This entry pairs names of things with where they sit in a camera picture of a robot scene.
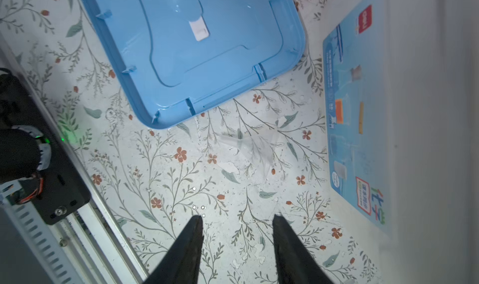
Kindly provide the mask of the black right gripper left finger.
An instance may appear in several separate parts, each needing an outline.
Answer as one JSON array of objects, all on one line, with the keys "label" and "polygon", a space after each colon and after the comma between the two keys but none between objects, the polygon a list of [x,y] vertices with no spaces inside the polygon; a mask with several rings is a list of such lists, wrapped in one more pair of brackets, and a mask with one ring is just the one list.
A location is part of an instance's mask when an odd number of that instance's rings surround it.
[{"label": "black right gripper left finger", "polygon": [[168,249],[146,284],[196,284],[203,247],[203,219],[194,215]]}]

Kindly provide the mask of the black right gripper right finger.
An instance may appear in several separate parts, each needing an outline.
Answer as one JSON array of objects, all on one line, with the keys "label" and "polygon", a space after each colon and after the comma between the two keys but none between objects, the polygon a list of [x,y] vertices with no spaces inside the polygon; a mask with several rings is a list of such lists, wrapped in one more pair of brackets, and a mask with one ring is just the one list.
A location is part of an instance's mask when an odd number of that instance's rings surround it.
[{"label": "black right gripper right finger", "polygon": [[278,282],[280,284],[330,284],[288,221],[281,215],[273,218],[273,240]]}]

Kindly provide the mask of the white plastic storage bin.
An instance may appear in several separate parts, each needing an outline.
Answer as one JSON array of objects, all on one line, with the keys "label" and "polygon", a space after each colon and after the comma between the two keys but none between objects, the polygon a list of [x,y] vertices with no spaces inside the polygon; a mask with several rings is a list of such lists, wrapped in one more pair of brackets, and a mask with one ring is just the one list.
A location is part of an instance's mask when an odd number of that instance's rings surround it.
[{"label": "white plastic storage bin", "polygon": [[470,247],[474,0],[329,0],[331,204],[366,249]]}]

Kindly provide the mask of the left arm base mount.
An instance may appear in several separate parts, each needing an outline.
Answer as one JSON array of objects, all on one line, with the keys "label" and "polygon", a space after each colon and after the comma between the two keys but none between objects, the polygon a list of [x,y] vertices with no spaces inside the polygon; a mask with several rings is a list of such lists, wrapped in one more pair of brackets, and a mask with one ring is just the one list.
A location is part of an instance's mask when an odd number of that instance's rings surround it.
[{"label": "left arm base mount", "polygon": [[7,199],[32,204],[54,225],[91,200],[79,172],[27,90],[1,68],[1,183],[17,180],[19,192]]}]

